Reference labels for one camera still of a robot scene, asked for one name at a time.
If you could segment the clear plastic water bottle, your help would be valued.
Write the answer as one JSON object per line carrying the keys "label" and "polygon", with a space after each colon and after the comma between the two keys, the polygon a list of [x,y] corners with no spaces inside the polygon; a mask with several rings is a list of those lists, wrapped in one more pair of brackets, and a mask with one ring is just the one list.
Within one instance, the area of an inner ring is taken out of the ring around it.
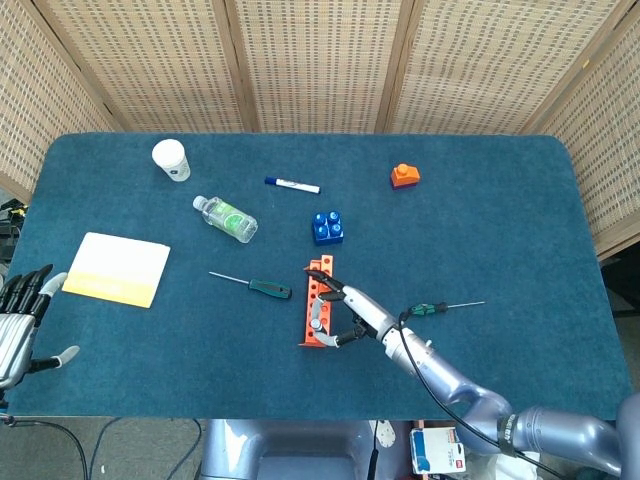
{"label": "clear plastic water bottle", "polygon": [[219,197],[210,199],[198,195],[192,205],[203,220],[241,243],[249,243],[258,230],[257,220]]}

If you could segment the white floral paper cup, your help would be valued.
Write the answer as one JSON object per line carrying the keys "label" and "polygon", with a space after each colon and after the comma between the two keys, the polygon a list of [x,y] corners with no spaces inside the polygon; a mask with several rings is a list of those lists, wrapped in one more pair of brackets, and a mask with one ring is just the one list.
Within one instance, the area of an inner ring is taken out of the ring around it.
{"label": "white floral paper cup", "polygon": [[152,160],[175,182],[186,181],[191,174],[183,144],[176,139],[164,139],[152,149]]}

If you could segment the blue felt tablecloth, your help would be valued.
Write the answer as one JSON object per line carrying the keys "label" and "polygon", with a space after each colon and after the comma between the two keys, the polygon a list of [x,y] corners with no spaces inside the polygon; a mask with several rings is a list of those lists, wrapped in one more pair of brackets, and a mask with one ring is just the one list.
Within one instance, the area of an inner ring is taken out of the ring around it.
{"label": "blue felt tablecloth", "polygon": [[[300,346],[305,268],[392,315],[422,302],[485,301],[408,326],[518,411],[614,417],[631,391],[569,154],[550,136],[183,134],[191,168],[171,180],[157,133],[68,134],[50,146],[12,274],[71,265],[88,232],[171,248],[149,308],[58,293],[34,345],[66,366],[8,393],[18,415],[418,419],[441,411],[371,338]],[[393,189],[394,166],[421,180]],[[317,185],[320,194],[266,185]],[[192,202],[221,198],[258,222],[249,243]],[[316,245],[312,218],[341,214]],[[290,299],[211,276],[288,286]]]}

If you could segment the green black handled screwdriver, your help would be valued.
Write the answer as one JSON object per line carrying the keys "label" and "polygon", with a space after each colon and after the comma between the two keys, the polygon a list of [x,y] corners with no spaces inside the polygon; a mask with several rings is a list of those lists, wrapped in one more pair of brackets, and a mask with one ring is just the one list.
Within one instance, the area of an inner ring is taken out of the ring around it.
{"label": "green black handled screwdriver", "polygon": [[411,316],[427,316],[427,315],[433,315],[438,313],[445,313],[448,310],[455,309],[455,308],[464,308],[464,307],[478,306],[483,304],[485,304],[485,301],[459,303],[459,304],[448,304],[446,302],[440,302],[436,304],[420,303],[410,307],[409,314]]}

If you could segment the black floor equipment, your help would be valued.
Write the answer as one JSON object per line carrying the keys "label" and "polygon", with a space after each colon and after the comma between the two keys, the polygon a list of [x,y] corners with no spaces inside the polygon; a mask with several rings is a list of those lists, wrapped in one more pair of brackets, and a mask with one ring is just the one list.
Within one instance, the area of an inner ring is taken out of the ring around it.
{"label": "black floor equipment", "polygon": [[28,206],[17,199],[0,202],[0,263],[11,262],[27,211]]}

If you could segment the grey blue robot torso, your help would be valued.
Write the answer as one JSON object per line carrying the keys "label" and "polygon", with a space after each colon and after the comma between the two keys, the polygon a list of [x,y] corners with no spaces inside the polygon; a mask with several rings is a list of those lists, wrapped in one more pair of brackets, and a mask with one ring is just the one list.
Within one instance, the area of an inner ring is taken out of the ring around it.
{"label": "grey blue robot torso", "polygon": [[390,421],[391,448],[377,444],[370,420],[208,422],[197,480],[408,480],[411,424]]}

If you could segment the blue building block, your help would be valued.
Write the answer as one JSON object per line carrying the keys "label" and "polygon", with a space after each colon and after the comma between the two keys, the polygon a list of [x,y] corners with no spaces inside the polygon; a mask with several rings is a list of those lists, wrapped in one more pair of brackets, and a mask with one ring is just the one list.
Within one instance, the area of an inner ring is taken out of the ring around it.
{"label": "blue building block", "polygon": [[341,214],[336,210],[316,213],[312,218],[312,233],[316,245],[342,243],[344,230]]}

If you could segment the orange tool rack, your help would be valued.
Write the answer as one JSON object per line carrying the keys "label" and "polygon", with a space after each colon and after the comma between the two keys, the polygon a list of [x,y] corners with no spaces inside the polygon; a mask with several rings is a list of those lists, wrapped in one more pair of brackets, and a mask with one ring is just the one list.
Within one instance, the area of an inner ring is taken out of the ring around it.
{"label": "orange tool rack", "polygon": [[[322,273],[326,273],[329,276],[333,275],[333,256],[328,254],[323,254],[319,259],[311,260],[309,266],[307,267],[308,271],[319,271]],[[328,292],[329,288],[315,280],[311,276],[308,277],[308,286],[307,286],[307,300],[306,300],[306,317],[304,322],[305,332],[304,332],[304,341],[300,343],[300,346],[304,347],[314,347],[314,348],[325,348],[325,345],[315,338],[314,331],[310,327],[310,321],[312,319],[319,319],[322,322],[324,329],[323,333],[329,334],[330,325],[331,325],[331,304],[325,302],[320,305],[316,310],[314,308],[314,302],[318,299],[320,293]]]}

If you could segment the white marker blue cap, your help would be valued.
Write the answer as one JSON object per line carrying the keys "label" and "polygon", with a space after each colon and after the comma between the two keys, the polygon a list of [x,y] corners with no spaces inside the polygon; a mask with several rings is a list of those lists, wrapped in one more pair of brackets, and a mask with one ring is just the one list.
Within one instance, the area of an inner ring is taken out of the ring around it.
{"label": "white marker blue cap", "polygon": [[266,185],[273,185],[282,188],[294,189],[312,194],[320,194],[321,187],[317,185],[305,184],[291,180],[285,180],[277,177],[266,177],[264,179]]}

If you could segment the orange and purple building block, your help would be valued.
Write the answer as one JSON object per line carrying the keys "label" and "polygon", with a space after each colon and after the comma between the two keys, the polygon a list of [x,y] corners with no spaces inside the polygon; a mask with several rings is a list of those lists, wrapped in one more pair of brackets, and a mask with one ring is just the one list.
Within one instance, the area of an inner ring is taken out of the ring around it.
{"label": "orange and purple building block", "polygon": [[400,163],[393,167],[390,175],[393,189],[407,188],[417,185],[421,175],[417,167],[406,163]]}

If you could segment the woven bamboo folding screen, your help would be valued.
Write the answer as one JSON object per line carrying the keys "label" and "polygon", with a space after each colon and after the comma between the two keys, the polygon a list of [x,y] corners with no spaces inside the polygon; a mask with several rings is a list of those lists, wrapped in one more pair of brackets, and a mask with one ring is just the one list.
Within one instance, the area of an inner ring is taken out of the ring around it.
{"label": "woven bamboo folding screen", "polygon": [[88,131],[548,134],[640,247],[640,0],[0,0],[0,191]]}

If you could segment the white yellow notepad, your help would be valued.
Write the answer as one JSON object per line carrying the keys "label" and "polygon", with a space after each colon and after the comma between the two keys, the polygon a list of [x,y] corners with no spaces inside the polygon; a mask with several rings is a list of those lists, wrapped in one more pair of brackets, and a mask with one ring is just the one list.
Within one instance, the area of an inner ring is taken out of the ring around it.
{"label": "white yellow notepad", "polygon": [[95,232],[85,234],[62,290],[149,308],[171,248]]}

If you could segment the white perforated plate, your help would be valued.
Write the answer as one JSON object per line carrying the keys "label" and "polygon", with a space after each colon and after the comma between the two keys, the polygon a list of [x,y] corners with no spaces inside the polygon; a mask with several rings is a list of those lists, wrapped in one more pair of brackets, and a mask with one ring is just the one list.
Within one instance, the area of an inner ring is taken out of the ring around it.
{"label": "white perforated plate", "polygon": [[376,420],[373,433],[377,444],[382,448],[391,448],[396,442],[396,433],[389,420]]}

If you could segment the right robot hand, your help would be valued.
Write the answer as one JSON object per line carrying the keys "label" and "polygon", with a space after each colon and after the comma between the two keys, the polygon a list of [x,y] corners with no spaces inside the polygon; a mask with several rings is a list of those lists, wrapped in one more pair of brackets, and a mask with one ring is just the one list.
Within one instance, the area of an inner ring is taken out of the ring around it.
{"label": "right robot hand", "polygon": [[314,333],[315,338],[326,347],[340,348],[365,336],[381,342],[384,336],[395,327],[395,318],[367,294],[339,282],[326,273],[308,270],[306,273],[329,288],[328,292],[319,294],[313,310],[325,302],[342,302],[352,312],[354,326],[350,331],[338,335],[325,334],[322,331]]}

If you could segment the teal black handled screwdriver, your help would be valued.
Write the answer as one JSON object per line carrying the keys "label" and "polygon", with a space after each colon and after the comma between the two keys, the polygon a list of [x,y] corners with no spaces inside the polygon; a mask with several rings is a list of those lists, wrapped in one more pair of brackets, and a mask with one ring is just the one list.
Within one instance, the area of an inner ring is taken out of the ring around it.
{"label": "teal black handled screwdriver", "polygon": [[212,272],[212,271],[210,271],[209,274],[217,278],[243,284],[249,290],[253,290],[253,291],[268,295],[270,297],[279,298],[279,299],[290,299],[292,297],[292,290],[290,287],[285,286],[283,284],[276,283],[276,282],[260,280],[260,279],[244,280],[244,279],[239,279],[229,275]]}

